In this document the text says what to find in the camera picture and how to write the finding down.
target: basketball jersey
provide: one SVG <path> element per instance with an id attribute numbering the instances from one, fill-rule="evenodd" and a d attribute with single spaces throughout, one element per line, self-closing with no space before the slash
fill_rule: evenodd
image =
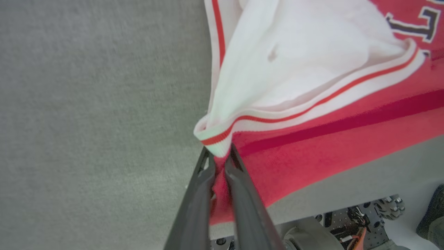
<path id="1" fill-rule="evenodd" d="M 306 25 L 311 25 L 309 28 L 283 26 L 280 31 L 271 23 L 278 19 L 279 13 L 281 18 L 286 17 L 285 10 L 291 6 L 283 6 L 285 1 L 276 1 L 272 6 L 275 15 L 271 15 L 270 6 L 261 3 L 255 3 L 257 9 L 251 11 L 250 2 L 205 0 L 213 55 L 212 92 L 209 113 L 197 123 L 194 134 L 216 156 L 213 186 L 216 200 L 213 200 L 211 224 L 233 220 L 223 174 L 231 142 L 236 145 L 265 206 L 269 206 L 338 172 L 444 134 L 444 24 L 440 17 L 444 2 L 374 0 L 374 6 L 357 2 L 343 0 L 323 5 L 322 1 L 311 1 L 298 15 L 287 14 L 293 18 L 308 13 L 304 18 Z M 314 18 L 323 17 L 337 25 L 320 27 L 321 22 L 316 24 Z M 288 34 L 283 31 L 298 29 L 298 34 L 304 36 L 295 39 L 313 43 L 323 53 L 318 54 L 313 49 L 316 47 L 305 44 L 312 49 L 308 50 L 313 57 L 300 50 L 294 52 L 294 58 L 302 57 L 303 62 L 312 63 L 311 68 L 288 59 L 288 64 L 297 66 L 299 74 L 278 67 L 270 74 L 261 75 L 266 68 L 258 64 L 261 70 L 249 79 L 260 83 L 262 78 L 272 75 L 270 79 L 281 81 L 278 74 L 273 75 L 278 71 L 295 79 L 287 85 L 282 80 L 282 86 L 293 88 L 294 83 L 307 81 L 309 87 L 301 85 L 286 93 L 284 87 L 272 89 L 265 81 L 255 89 L 255 85 L 248 85 L 249 79 L 242 78 L 241 71 L 248 63 L 257 63 L 261 58 L 265 63 L 281 60 L 279 53 L 293 45 L 280 43 L 284 47 L 280 49 L 269 46 L 273 41 L 264 41 L 250 47 L 244 40 L 254 40 L 254 32 L 248 34 L 250 29 L 244 27 L 245 32 L 239 33 L 242 27 L 238 25 L 254 18 L 258 18 L 259 24 L 248 24 L 251 29 L 261 29 L 267 21 L 271 23 L 263 34 L 274 32 L 275 36 L 286 37 Z M 375 25 L 368 25 L 369 20 Z M 328 52 L 325 44 L 334 44 L 332 41 L 347 36 L 350 40 L 344 41 L 346 46 L 336 44 Z M 244 47 L 236 47 L 243 42 Z M 335 52 L 341 53 L 337 55 L 338 67 L 334 61 L 311 60 L 330 60 L 323 56 Z M 248 60 L 242 55 L 257 58 Z M 249 89 L 258 94 L 250 94 Z"/>

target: gray carpet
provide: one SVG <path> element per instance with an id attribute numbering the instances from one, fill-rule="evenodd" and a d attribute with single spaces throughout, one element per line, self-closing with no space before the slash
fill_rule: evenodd
<path id="1" fill-rule="evenodd" d="M 210 58 L 203 0 L 0 0 L 0 249 L 161 249 L 202 147 L 192 130 L 206 113 Z M 428 180 L 413 173 L 444 162 L 443 141 L 421 145 L 434 160 L 413 154 L 400 180 Z M 376 177 L 390 169 L 374 165 Z M 325 192 L 356 187 L 367 169 L 286 197 L 273 220 L 401 186 L 386 176 L 377 191 Z M 232 233 L 229 223 L 211 230 Z"/>

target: black shoe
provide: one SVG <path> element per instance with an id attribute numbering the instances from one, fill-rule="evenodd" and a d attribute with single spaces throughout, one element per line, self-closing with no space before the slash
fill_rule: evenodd
<path id="1" fill-rule="evenodd" d="M 427 212 L 419 222 L 416 233 L 424 239 L 428 239 L 428 227 L 439 217 L 444 216 L 444 184 L 440 185 L 433 194 Z"/>

